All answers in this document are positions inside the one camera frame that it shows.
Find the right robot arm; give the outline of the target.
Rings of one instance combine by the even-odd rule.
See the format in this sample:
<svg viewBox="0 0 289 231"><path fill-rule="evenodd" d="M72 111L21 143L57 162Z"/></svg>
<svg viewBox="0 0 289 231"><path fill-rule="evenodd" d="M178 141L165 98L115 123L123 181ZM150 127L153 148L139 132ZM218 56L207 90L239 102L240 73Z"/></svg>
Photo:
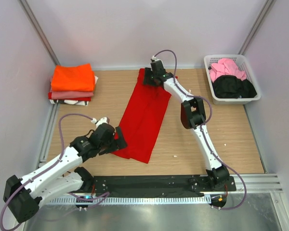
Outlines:
<svg viewBox="0 0 289 231"><path fill-rule="evenodd" d="M177 78L167 72L163 62L151 58L151 67L145 69L144 84L163 88L181 103L181 124L193 134L204 157L207 184L214 191L226 190L230 180L227 167L222 163L210 139L203 98L193 96L179 83Z"/></svg>

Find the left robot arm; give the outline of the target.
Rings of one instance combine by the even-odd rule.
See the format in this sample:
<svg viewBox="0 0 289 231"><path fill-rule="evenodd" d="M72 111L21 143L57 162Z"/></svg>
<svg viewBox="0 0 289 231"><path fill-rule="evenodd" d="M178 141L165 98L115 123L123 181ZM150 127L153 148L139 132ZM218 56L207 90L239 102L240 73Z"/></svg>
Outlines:
<svg viewBox="0 0 289 231"><path fill-rule="evenodd" d="M21 178L9 177L3 200L17 222L23 223L62 194L88 192L94 185L94 177L81 164L126 147L121 128L102 123L89 137L76 137L61 154L39 169Z"/></svg>

